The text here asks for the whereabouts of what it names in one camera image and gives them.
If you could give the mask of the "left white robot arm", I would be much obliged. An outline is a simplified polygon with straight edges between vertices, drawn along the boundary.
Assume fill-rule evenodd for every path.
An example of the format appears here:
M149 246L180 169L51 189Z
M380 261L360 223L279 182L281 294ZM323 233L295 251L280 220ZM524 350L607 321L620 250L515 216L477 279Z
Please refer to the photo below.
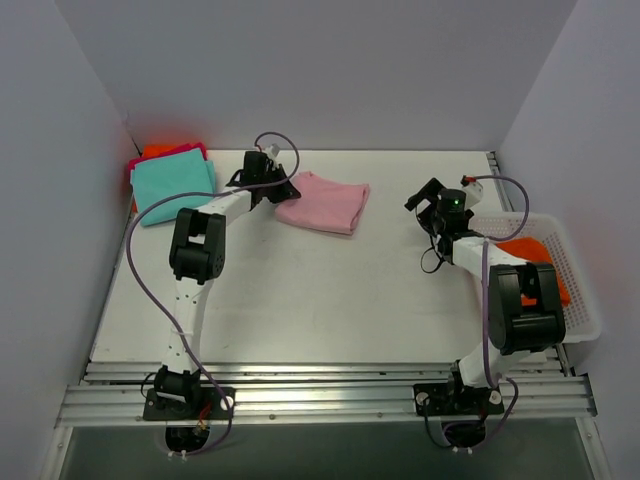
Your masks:
M201 409L203 368L196 358L206 302L226 262L227 228L264 199L278 205L301 197L278 162L279 151L275 144L247 151L243 168L218 197L177 214L169 251L176 287L172 327L153 391L179 419L190 419Z

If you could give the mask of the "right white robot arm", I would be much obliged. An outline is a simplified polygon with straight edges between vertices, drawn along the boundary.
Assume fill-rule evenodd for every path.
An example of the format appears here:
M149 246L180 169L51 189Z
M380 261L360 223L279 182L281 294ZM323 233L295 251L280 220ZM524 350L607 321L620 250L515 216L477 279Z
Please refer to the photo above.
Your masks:
M547 261L533 261L502 249L527 224L524 213L504 236L471 227L473 207L483 198L483 176L463 176L457 188L432 178L405 203L428 235L438 265L449 264L479 279L481 341L456 361L444 400L455 412L469 411L498 387L510 368L532 353L561 343L566 335L558 275Z

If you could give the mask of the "pink t shirt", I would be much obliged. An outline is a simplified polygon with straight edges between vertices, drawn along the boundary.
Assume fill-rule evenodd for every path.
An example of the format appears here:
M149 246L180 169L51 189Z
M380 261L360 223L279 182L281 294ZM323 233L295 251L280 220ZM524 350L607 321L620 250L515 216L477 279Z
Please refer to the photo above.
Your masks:
M307 171L297 174L292 185L301 196L276 207L278 221L323 233L354 234L370 195L368 184L339 183Z

